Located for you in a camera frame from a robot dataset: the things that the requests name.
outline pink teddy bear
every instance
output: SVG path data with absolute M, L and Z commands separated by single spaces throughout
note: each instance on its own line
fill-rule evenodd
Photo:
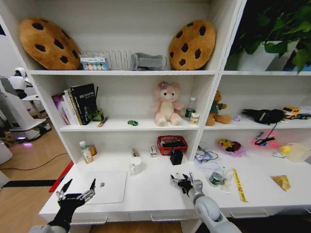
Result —
M 181 125 L 182 118 L 176 111 L 183 109 L 184 105 L 177 102 L 180 93 L 178 83 L 161 82 L 155 86 L 155 96 L 158 102 L 153 104 L 151 109 L 157 112 L 155 123 L 157 126 L 165 126 L 166 121 L 170 121 L 172 125 Z

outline cookie-shaped cushion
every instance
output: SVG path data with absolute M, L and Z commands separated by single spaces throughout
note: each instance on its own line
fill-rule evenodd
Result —
M 49 20 L 28 18 L 22 21 L 19 38 L 26 52 L 46 69 L 70 70 L 81 65 L 80 50 L 73 39 Z
M 213 53 L 216 30 L 206 20 L 195 20 L 181 30 L 172 39 L 169 46 L 169 58 L 172 69 L 200 69 L 208 62 Z

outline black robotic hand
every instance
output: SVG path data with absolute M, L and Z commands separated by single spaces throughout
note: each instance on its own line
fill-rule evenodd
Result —
M 180 179 L 178 177 L 179 176 L 178 173 L 176 175 L 177 175 L 177 178 L 175 178 L 173 175 L 171 175 L 171 181 L 173 182 L 173 184 L 181 187 L 181 190 L 183 191 L 184 194 L 188 195 L 189 190 L 193 188 L 193 186 L 192 186 L 193 179 L 192 179 L 191 174 L 190 174 L 190 176 L 183 174 L 184 179 Z
M 85 193 L 70 193 L 65 195 L 64 193 L 69 188 L 71 181 L 72 179 L 63 186 L 60 192 L 56 192 L 60 209 L 56 214 L 54 220 L 48 223 L 50 226 L 61 226 L 66 229 L 67 232 L 70 229 L 70 223 L 74 211 L 78 207 L 84 205 L 95 195 L 96 179 L 94 179 L 90 189 Z

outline red basket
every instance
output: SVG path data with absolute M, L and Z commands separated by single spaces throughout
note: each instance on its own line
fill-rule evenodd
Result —
M 179 140 L 185 144 L 184 147 L 161 147 L 161 141 L 165 143 L 170 143 L 173 141 L 173 139 Z M 182 136 L 174 136 L 174 135 L 167 135 L 167 136 L 160 136 L 157 138 L 157 147 L 159 148 L 160 152 L 162 155 L 171 155 L 171 150 L 172 149 L 179 149 L 182 152 L 186 152 L 188 145 L 185 141 L 185 139 Z

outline drawer handle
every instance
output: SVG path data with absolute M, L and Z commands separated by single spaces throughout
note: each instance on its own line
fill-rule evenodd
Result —
M 72 222 L 70 223 L 71 226 L 82 226 L 82 225 L 104 225 L 108 220 L 106 217 L 104 222 Z
M 255 214 L 255 215 L 234 215 L 231 211 L 230 214 L 233 218 L 251 218 L 251 217 L 268 217 L 269 214 L 267 213 L 267 211 L 263 210 L 262 214 Z
M 189 215 L 187 213 L 186 218 L 168 218 L 168 219 L 154 219 L 153 216 L 151 215 L 151 221 L 152 222 L 170 222 L 170 221 L 187 221 L 189 220 Z

